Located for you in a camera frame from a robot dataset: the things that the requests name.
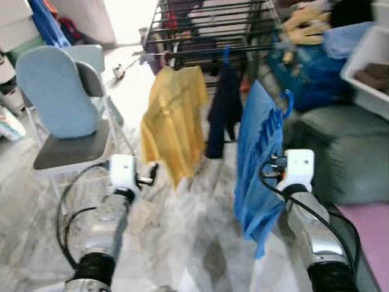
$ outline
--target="yellow t-shirt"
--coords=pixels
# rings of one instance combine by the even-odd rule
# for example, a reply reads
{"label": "yellow t-shirt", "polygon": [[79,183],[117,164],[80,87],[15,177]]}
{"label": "yellow t-shirt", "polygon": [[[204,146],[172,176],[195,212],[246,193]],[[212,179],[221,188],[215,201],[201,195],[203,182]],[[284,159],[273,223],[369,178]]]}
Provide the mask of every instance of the yellow t-shirt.
{"label": "yellow t-shirt", "polygon": [[143,161],[161,160],[174,187],[193,176],[204,150],[200,107],[208,94],[199,66],[174,71],[164,67],[151,88],[141,124]]}

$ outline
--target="tiled floor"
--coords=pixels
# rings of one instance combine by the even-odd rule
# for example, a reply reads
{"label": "tiled floor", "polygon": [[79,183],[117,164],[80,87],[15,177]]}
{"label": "tiled floor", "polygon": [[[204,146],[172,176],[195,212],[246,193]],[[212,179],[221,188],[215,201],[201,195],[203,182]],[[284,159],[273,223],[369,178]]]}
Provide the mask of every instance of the tiled floor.
{"label": "tiled floor", "polygon": [[[111,71],[117,63],[130,64],[136,50],[140,48],[107,52],[103,79],[125,118],[124,133],[139,157],[139,123],[154,77],[148,65],[136,64],[119,82],[112,79]],[[273,84],[267,78],[264,83]],[[278,94],[275,86],[270,89]],[[26,127],[25,139],[15,144],[0,142],[1,291],[32,291],[72,274],[55,241],[56,198],[47,178],[31,170],[38,148]],[[122,145],[116,151],[128,152]],[[283,219],[274,230],[276,235],[267,241],[266,256],[254,261],[254,243],[241,238],[233,220],[235,162],[236,144],[228,144],[223,160],[205,159],[195,178],[183,179],[177,191],[160,168],[155,186],[143,188],[143,199],[129,216],[113,291],[149,292],[160,285],[180,292],[310,291]],[[139,165],[139,172],[146,174],[147,166]],[[75,186],[70,205],[77,209],[95,206],[107,193],[105,171],[92,171]],[[87,229],[85,215],[71,233],[74,256],[80,253]]]}

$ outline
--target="black cable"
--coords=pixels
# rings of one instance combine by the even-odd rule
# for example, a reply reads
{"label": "black cable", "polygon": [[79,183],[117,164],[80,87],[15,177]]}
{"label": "black cable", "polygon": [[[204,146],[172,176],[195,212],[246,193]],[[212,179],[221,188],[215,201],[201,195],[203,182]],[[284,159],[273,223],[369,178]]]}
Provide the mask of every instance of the black cable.
{"label": "black cable", "polygon": [[69,232],[70,232],[70,228],[71,228],[71,224],[72,222],[76,219],[76,217],[78,215],[80,215],[81,213],[83,212],[86,212],[86,211],[90,211],[90,210],[96,210],[96,207],[89,207],[89,208],[85,208],[85,209],[82,209],[82,210],[79,210],[78,212],[74,213],[71,218],[69,219],[69,222],[67,223],[66,227],[65,227],[65,235],[64,235],[64,248],[66,250],[66,252],[69,254],[70,258],[71,258],[71,262],[76,262],[74,260],[74,258],[72,257],[72,254],[70,253],[70,250],[69,250],[69,246],[67,244],[67,239],[69,237]]}
{"label": "black cable", "polygon": [[130,65],[128,65],[126,68],[124,68],[124,72],[126,72],[130,67],[132,67],[135,63],[136,63],[136,61],[139,61],[140,60],[140,57],[138,58],[138,59],[136,59],[136,60],[134,60]]}
{"label": "black cable", "polygon": [[345,223],[348,224],[348,226],[353,230],[354,236],[355,236],[355,258],[354,258],[354,269],[357,272],[359,267],[359,260],[360,260],[360,252],[361,252],[361,245],[360,245],[360,237],[357,228],[355,227],[354,223],[351,222],[349,219],[344,217],[342,214],[337,214],[335,212],[328,211],[329,214],[331,214],[334,217],[337,217],[341,220],[343,220]]}
{"label": "black cable", "polygon": [[265,166],[267,165],[271,165],[271,163],[269,161],[267,162],[264,162],[261,167],[260,167],[260,173],[259,173],[259,176],[260,176],[260,181],[261,183],[267,187],[268,189],[272,190],[273,192],[281,195],[285,201],[289,200],[293,203],[295,203],[296,205],[300,206],[301,208],[303,208],[305,211],[307,211],[308,213],[312,214],[314,217],[316,217],[318,219],[318,221],[320,221],[321,223],[323,223],[324,226],[326,226],[334,235],[335,237],[338,239],[338,241],[340,242],[340,244],[343,246],[343,248],[345,249],[345,252],[346,252],[346,257],[347,257],[347,260],[349,262],[349,265],[350,265],[350,270],[351,270],[351,273],[355,276],[355,269],[354,269],[354,265],[353,265],[353,256],[351,255],[351,251],[348,247],[348,245],[346,244],[346,241],[343,239],[343,237],[323,218],[321,217],[318,213],[316,213],[315,211],[313,211],[311,208],[309,208],[308,206],[306,206],[305,204],[303,204],[302,202],[300,202],[299,200],[296,200],[295,198],[293,198],[292,196],[287,196],[283,191],[280,191],[280,190],[277,190],[276,188],[272,187],[270,184],[268,184],[267,182],[265,182],[264,180],[264,173],[263,173],[263,169],[265,168]]}
{"label": "black cable", "polygon": [[70,184],[68,184],[65,189],[63,190],[62,194],[61,194],[61,198],[60,198],[60,202],[58,203],[58,207],[57,207],[57,216],[56,216],[56,226],[57,226],[57,242],[61,248],[61,251],[63,253],[63,255],[65,256],[65,258],[67,259],[67,261],[69,262],[69,264],[72,266],[73,269],[76,269],[77,267],[77,263],[76,261],[72,258],[72,256],[70,255],[69,251],[66,250],[65,248],[65,245],[62,244],[61,242],[61,235],[60,235],[60,215],[61,215],[61,207],[62,207],[62,204],[65,202],[66,200],[66,197],[67,197],[67,194],[69,193],[70,189],[72,188],[72,186],[78,181],[78,179],[84,174],[86,173],[88,170],[90,169],[93,169],[95,167],[104,167],[106,169],[106,163],[105,162],[102,162],[102,163],[98,163],[98,164],[94,164],[94,165],[91,165],[87,168],[85,168],[84,170],[82,170],[79,174],[77,174],[77,176],[70,182]]}

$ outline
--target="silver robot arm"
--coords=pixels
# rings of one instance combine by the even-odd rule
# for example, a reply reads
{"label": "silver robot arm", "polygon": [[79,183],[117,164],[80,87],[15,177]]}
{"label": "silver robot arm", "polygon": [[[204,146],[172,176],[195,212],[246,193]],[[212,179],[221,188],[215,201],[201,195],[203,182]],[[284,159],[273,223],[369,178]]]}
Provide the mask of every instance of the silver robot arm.
{"label": "silver robot arm", "polygon": [[[312,150],[285,151],[284,177],[277,189],[313,210],[329,223],[329,213],[311,193],[314,174]],[[314,292],[357,292],[345,250],[337,237],[318,218],[288,200],[287,223],[295,234],[300,255]]]}
{"label": "silver robot arm", "polygon": [[139,196],[139,184],[152,186],[157,168],[156,164],[149,178],[137,178],[134,156],[111,157],[109,174],[115,191],[105,196],[95,210],[83,255],[73,277],[65,284],[65,292],[111,291],[127,216]]}

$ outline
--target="white wall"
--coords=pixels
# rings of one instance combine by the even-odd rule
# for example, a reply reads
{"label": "white wall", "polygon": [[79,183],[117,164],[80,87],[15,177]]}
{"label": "white wall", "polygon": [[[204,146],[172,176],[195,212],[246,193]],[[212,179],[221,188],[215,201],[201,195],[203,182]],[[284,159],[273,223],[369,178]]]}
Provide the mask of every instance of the white wall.
{"label": "white wall", "polygon": [[60,17],[74,21],[77,29],[101,43],[116,43],[104,0],[51,0]]}

